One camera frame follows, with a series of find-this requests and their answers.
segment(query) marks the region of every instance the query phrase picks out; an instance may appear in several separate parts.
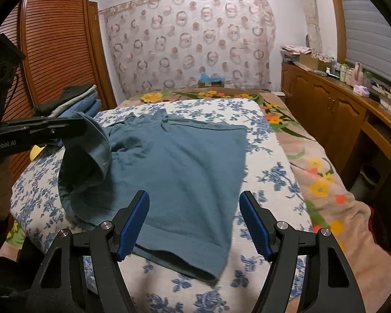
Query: small box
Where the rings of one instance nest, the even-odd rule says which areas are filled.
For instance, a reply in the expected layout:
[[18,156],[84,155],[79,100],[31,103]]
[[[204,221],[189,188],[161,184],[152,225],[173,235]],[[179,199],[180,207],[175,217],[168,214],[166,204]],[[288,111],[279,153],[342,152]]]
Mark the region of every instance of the small box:
[[325,72],[326,68],[332,65],[331,62],[321,61],[312,57],[310,54],[300,54],[300,63],[304,64],[308,68],[313,70],[320,70],[322,72]]

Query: louvered door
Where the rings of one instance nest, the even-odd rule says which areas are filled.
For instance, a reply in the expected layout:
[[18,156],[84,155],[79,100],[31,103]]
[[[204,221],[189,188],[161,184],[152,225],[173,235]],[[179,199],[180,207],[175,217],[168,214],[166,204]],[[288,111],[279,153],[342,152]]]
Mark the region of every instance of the louvered door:
[[[7,19],[3,22],[0,27],[0,34],[4,33],[16,46],[19,46],[18,39],[18,20],[19,20],[19,5],[17,5],[9,14]],[[22,69],[19,66],[17,69],[17,74],[19,75],[19,83],[17,85],[17,91],[9,104],[9,107],[4,114],[4,120],[18,119],[18,118],[30,118],[32,116],[32,103],[29,95],[29,90],[26,88]],[[15,88],[16,79],[13,81],[13,86],[9,89],[7,93],[7,101],[13,88]],[[29,152],[23,152],[20,154],[13,155],[11,161],[11,175],[13,182],[17,180],[19,175],[24,171],[27,165],[30,163]]]
[[35,103],[58,98],[68,85],[88,82],[102,95],[90,42],[88,0],[23,0],[21,27],[26,78]]

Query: stack of folded clothes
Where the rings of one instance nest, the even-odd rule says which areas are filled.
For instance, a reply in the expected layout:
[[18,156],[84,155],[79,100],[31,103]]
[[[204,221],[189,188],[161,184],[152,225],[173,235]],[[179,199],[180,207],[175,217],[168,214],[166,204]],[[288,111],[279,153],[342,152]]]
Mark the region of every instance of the stack of folded clothes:
[[49,118],[69,118],[71,111],[77,111],[94,118],[100,108],[101,100],[97,99],[96,86],[88,83],[65,87],[58,99],[36,105],[33,113]]

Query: window blind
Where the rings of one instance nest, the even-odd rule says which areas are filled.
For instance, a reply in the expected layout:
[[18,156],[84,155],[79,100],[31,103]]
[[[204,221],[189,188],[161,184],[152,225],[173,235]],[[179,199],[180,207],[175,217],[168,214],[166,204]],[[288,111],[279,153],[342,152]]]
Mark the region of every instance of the window blind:
[[391,81],[391,27],[370,0],[342,0],[346,60]]

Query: curtain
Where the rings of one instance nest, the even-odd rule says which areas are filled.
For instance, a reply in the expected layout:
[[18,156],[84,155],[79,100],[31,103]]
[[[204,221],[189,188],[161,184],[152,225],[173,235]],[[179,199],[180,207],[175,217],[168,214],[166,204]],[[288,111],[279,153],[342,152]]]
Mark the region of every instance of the curtain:
[[272,90],[276,25],[267,0],[133,0],[103,14],[126,98],[188,88],[201,73],[227,87]]

